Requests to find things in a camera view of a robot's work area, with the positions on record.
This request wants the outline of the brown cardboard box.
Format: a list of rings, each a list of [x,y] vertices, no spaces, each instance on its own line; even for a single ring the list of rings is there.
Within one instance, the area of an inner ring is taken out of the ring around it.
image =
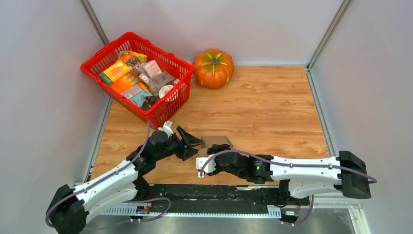
[[[227,136],[202,136],[201,139],[204,141],[204,144],[201,145],[201,148],[198,150],[199,157],[208,157],[207,149],[212,147],[214,144],[228,144],[230,149],[234,148],[233,143]]]

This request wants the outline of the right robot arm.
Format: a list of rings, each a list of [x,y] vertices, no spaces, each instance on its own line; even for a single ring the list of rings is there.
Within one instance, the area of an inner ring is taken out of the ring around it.
[[[196,158],[198,176],[226,172],[254,184],[278,181],[278,198],[284,204],[325,193],[342,193],[354,199],[371,198],[370,185],[377,179],[367,174],[366,163],[349,151],[337,157],[296,159],[255,155],[233,150],[227,144],[208,148],[206,157]]]

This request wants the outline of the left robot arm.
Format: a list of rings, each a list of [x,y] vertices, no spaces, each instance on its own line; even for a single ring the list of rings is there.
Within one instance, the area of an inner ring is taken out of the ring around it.
[[[111,170],[89,182],[58,188],[45,214],[46,225],[59,234],[78,234],[96,216],[120,203],[152,202],[143,176],[157,161],[172,155],[185,161],[204,144],[180,126],[173,131],[169,122],[154,131],[151,128],[147,126],[143,144]]]

